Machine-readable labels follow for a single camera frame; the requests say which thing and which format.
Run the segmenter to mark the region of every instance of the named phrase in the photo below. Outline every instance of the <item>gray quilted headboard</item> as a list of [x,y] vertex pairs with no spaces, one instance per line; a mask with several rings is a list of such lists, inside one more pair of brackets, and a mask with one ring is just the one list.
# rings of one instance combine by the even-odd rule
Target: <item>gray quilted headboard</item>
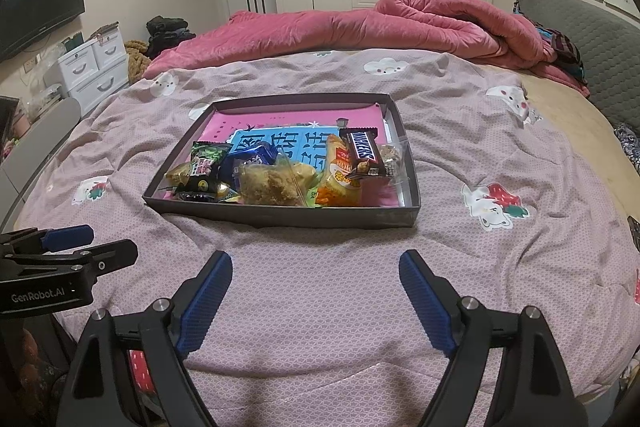
[[520,10],[580,50],[589,100],[612,124],[640,130],[640,29],[580,0],[519,0]]

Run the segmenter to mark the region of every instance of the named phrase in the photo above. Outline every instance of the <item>wall-mounted tv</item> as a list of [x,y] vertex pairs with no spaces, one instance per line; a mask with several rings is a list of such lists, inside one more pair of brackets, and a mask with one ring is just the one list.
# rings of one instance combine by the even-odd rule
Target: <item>wall-mounted tv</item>
[[2,0],[0,61],[84,13],[84,0]]

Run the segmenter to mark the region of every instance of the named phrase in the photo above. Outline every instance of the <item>yellow snack package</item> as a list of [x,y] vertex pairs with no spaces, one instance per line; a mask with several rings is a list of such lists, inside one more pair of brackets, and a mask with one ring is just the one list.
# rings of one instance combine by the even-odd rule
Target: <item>yellow snack package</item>
[[318,185],[316,204],[321,206],[360,206],[361,187],[358,180],[350,180],[351,162],[347,145],[330,134],[326,139],[326,160],[322,180]]

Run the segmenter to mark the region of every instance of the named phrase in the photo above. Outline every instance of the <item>pink blanket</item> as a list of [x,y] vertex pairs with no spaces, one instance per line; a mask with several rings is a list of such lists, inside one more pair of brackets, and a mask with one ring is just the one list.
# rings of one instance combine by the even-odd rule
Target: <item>pink blanket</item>
[[306,50],[367,48],[447,52],[480,64],[532,70],[589,94],[550,64],[556,52],[533,24],[481,0],[380,0],[374,9],[348,12],[240,11],[226,25],[162,52],[144,77]]

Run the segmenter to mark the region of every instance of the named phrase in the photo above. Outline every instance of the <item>bed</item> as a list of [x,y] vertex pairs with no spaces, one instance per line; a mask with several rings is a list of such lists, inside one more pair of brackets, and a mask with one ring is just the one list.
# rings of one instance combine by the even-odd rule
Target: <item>bed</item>
[[[256,230],[144,205],[149,180],[208,103],[336,90],[388,92],[397,103],[423,201],[415,228]],[[527,93],[528,122],[501,92]],[[108,181],[87,198],[85,181],[97,176]],[[490,183],[517,196],[519,215],[488,223],[467,203]],[[219,425],[401,426],[417,424],[447,365],[399,285],[404,250],[416,248],[487,307],[538,305],[587,402],[640,344],[640,259],[626,223],[640,218],[639,205],[640,176],[578,90],[449,53],[372,48],[139,81],[81,122],[17,226],[87,223],[97,243],[137,243],[136,265],[102,277],[92,306],[59,315],[75,338],[93,309],[139,311],[172,295],[215,249],[227,251],[234,281],[187,360]],[[494,353],[470,426],[484,423],[498,365]]]

